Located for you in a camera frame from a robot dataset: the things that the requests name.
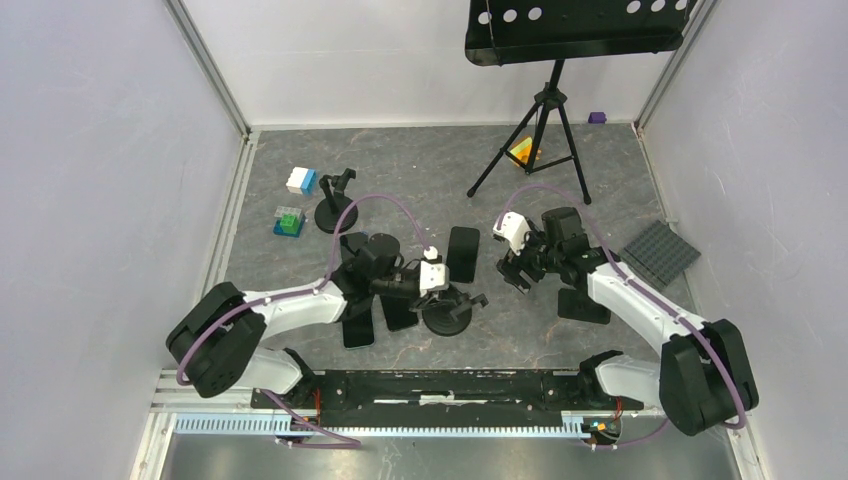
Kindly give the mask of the black round-base phone stand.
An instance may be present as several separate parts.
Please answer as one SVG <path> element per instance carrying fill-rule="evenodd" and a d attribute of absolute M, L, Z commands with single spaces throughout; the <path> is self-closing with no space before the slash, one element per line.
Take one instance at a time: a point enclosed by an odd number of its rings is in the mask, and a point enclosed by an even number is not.
<path fill-rule="evenodd" d="M 448 290 L 444 291 L 440 297 L 447 297 L 456 301 L 460 294 L 468 293 L 451 286 Z M 446 309 L 438 309 L 424 312 L 421 316 L 425 326 L 431 332 L 438 336 L 452 337 L 459 335 L 468 328 L 473 318 L 474 308 L 466 312 L 454 312 L 453 309 L 448 312 Z"/>

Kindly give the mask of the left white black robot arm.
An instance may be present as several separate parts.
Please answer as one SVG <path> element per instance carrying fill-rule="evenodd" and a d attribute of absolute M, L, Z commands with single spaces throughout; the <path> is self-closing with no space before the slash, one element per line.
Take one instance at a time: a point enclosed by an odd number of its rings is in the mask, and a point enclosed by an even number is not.
<path fill-rule="evenodd" d="M 450 280 L 438 250 L 404 261 L 398 240 L 387 234 L 346 234 L 341 263 L 326 277 L 273 291 L 242 291 L 231 282 L 212 287 L 178 323 L 166 348 L 178 364 L 177 382 L 202 398 L 233 386 L 269 390 L 290 407 L 306 405 L 314 381 L 291 349 L 264 341 L 314 325 L 358 321 L 372 314 L 375 299 L 398 303 L 400 316 L 422 317 L 443 337 L 464 332 L 485 295 L 471 296 Z"/>

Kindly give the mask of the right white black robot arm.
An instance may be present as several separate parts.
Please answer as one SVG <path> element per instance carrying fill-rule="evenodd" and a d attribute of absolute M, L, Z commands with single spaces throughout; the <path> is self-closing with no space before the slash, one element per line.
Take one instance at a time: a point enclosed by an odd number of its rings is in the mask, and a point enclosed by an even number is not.
<path fill-rule="evenodd" d="M 745 426 L 760 395 L 734 323 L 707 321 L 641 282 L 612 251 L 590 244 L 574 208 L 545 212 L 540 226 L 508 211 L 495 221 L 493 236 L 508 246 L 496 264 L 508 284 L 525 293 L 555 274 L 564 285 L 559 317 L 595 324 L 618 317 L 657 354 L 642 361 L 608 350 L 581 362 L 577 392 L 585 405 L 602 408 L 624 397 L 659 407 L 688 436 L 717 425 Z"/>

